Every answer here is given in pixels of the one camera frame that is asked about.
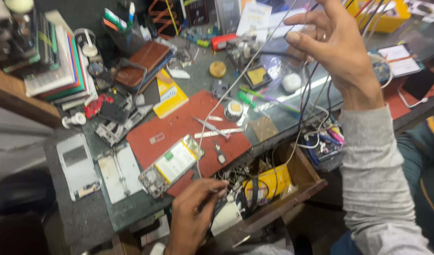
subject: red device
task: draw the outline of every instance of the red device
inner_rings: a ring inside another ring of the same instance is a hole
[[[216,36],[211,39],[211,48],[213,51],[218,51],[226,48],[226,42],[236,38],[236,33]]]
[[[101,94],[98,99],[90,102],[88,106],[84,107],[86,117],[91,119],[92,117],[96,116],[101,110],[103,102],[114,103],[115,101],[113,98],[108,97],[105,94]]]

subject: red mat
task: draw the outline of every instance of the red mat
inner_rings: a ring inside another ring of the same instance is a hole
[[[407,78],[408,76],[398,78],[392,81],[384,89],[384,101],[389,104],[390,114],[393,119],[397,119],[411,111],[406,105],[404,105],[403,101],[398,95],[398,92],[396,91],[398,88],[400,88],[401,94],[404,96],[406,102],[409,105],[413,105],[418,102],[418,100],[415,97],[413,97],[407,91],[402,89],[402,86],[406,82]],[[431,87],[431,89],[428,91],[425,97],[430,98],[432,96],[434,96],[434,85]]]
[[[130,147],[141,167],[146,169],[185,135],[189,134],[194,137],[195,133],[201,132],[203,125],[192,119],[192,116],[204,120],[217,102],[218,100],[213,98],[209,92],[202,90],[191,96],[189,102],[166,118],[154,118],[130,131],[127,135],[127,141],[130,143]],[[221,105],[217,107],[212,115],[223,119],[223,121],[209,121],[218,129],[238,128],[236,123],[228,121],[223,116],[223,107]],[[151,144],[149,138],[162,132],[165,139]],[[223,167],[217,161],[214,139],[217,140],[227,159],[225,165],[251,148],[251,144],[243,132],[232,134],[227,141],[223,136],[203,138],[201,148],[205,154],[200,160],[200,170],[204,177],[210,177]],[[188,170],[168,190],[168,194],[178,196],[191,183],[192,174],[192,170]]]

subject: screwdriver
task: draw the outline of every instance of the screwdriver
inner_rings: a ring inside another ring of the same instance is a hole
[[[250,100],[250,98],[247,97],[242,91],[239,91],[237,93],[237,97],[240,98],[244,103],[248,104],[249,106],[253,107],[254,109],[257,109],[260,113],[262,113],[264,116],[266,116],[268,119],[271,119],[271,116],[269,116],[267,113],[265,113],[263,110],[259,109],[259,107],[256,106],[254,102]]]
[[[220,131],[219,129],[217,129],[214,125],[212,125],[210,123],[207,123],[207,122],[204,123],[203,120],[198,119],[198,118],[193,117],[193,116],[192,116],[192,118],[196,119],[199,123],[203,124],[208,130],[216,131],[219,135],[224,136],[226,139],[230,138],[230,134],[223,133],[222,131]]]

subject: plastic container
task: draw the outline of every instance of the plastic container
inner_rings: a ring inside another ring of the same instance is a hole
[[[409,17],[411,16],[411,14],[409,12],[407,12],[407,5],[403,3],[402,0],[392,0],[394,2],[396,2],[396,7],[395,10],[398,12],[398,16],[397,17],[391,17],[391,16],[387,16],[387,15],[383,15],[381,16],[378,24],[376,25],[376,29],[375,32],[384,32],[384,33],[391,33],[394,32],[399,26],[401,26],[401,24],[403,24],[407,19],[409,19]],[[355,3],[352,3],[349,8],[348,8],[348,12],[354,17],[357,12],[360,10],[359,4],[357,3],[358,0],[356,0]],[[357,23],[360,22],[360,20],[362,19],[362,14],[360,14],[357,17]],[[373,28],[374,25],[374,21],[378,18],[378,14],[376,14],[373,17],[373,21],[371,22],[370,26],[368,27],[368,30],[371,31],[371,29]],[[362,27],[367,23],[369,19],[366,18],[363,23],[362,23]]]
[[[141,34],[140,25],[138,25],[136,15],[134,15],[134,22],[132,26],[128,27],[126,30],[115,31],[114,29],[106,26],[103,20],[102,26],[104,26],[105,31],[111,36],[124,57],[131,57],[146,44],[146,41]]]

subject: yellow box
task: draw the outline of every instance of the yellow box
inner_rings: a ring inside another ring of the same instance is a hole
[[[360,7],[359,7],[357,1],[358,0],[355,0],[354,3],[352,3],[348,8],[348,12],[352,16],[355,16],[357,14],[357,12],[360,10]],[[401,24],[403,24],[411,16],[411,14],[409,12],[407,12],[407,5],[405,3],[403,3],[402,0],[392,0],[392,1],[396,2],[395,10],[398,12],[399,16],[398,17],[391,17],[391,16],[387,16],[384,14],[383,16],[381,16],[378,24],[376,25],[375,32],[384,32],[384,33],[394,32],[395,29],[397,29],[399,26],[401,26]],[[378,15],[379,14],[376,14],[373,17],[373,21],[371,22],[370,26],[368,27],[369,31],[371,31],[371,29],[373,28],[374,22],[378,18]],[[362,19],[362,16],[363,16],[363,14],[360,14],[357,17],[357,23],[360,22],[360,20]],[[369,17],[370,16],[367,16],[365,18],[365,20],[361,24],[361,27],[365,26],[365,24],[369,20]]]

